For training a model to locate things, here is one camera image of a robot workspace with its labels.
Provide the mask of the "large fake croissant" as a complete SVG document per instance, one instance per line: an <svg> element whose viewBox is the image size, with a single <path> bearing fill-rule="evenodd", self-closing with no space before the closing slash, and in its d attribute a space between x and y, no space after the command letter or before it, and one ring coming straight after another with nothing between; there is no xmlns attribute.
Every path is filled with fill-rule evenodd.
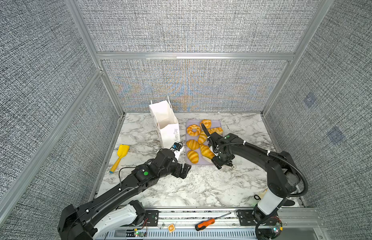
<svg viewBox="0 0 372 240"><path fill-rule="evenodd" d="M212 160L216 155L206 145L200 145L200 151L203 157Z"/></svg>

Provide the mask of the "white paper bag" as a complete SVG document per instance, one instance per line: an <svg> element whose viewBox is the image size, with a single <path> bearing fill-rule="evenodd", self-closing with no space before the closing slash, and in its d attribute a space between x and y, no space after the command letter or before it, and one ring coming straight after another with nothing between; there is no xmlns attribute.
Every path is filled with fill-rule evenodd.
<svg viewBox="0 0 372 240"><path fill-rule="evenodd" d="M170 99L149 105L156 131L165 149L170 149L174 143L180 142L179 122L170 102Z"/></svg>

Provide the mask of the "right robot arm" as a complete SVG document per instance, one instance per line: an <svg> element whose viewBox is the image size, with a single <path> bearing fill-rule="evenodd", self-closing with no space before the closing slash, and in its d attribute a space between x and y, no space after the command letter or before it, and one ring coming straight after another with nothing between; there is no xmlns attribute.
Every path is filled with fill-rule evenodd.
<svg viewBox="0 0 372 240"><path fill-rule="evenodd" d="M204 124L201 127L213 152L215 167L232 167L239 157L266 174L267 191L254 207L255 218L273 217L289 198L302 197L308 192L309 183L289 153L263 149L235 134L221 136L208 130Z"/></svg>

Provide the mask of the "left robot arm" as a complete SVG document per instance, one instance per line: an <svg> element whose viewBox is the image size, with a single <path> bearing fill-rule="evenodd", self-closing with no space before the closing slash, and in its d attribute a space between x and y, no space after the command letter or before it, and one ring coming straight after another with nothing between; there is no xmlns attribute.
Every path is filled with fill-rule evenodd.
<svg viewBox="0 0 372 240"><path fill-rule="evenodd" d="M139 201L123 202L157 184L160 178L172 175L185 179L191 169L180 164L173 149L161 149L154 159L136 166L115 187L79 206L68 205L61 214L58 233L63 240L94 240L118 226L140 225L145 209Z"/></svg>

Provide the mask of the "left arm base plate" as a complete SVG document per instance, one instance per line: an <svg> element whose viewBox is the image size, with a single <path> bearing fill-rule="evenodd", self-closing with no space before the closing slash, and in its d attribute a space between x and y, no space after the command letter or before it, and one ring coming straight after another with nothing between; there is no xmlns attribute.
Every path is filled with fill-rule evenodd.
<svg viewBox="0 0 372 240"><path fill-rule="evenodd" d="M129 224L128 227L142 227L145 223L148 227L157 227L159 220L159 211L158 210L146 210L144 215L137 217L133 223Z"/></svg>

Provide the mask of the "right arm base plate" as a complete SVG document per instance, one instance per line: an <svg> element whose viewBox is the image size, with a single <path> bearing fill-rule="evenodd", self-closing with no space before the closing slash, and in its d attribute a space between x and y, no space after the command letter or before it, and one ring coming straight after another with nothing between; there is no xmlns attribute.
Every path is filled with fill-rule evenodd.
<svg viewBox="0 0 372 240"><path fill-rule="evenodd" d="M266 217L261 211L254 209L237 210L236 216L240 221L240 225L247 227L255 227L259 221ZM277 212L263 221L259 226L259 229L261 228L269 229L270 233L279 233L283 229L283 224Z"/></svg>

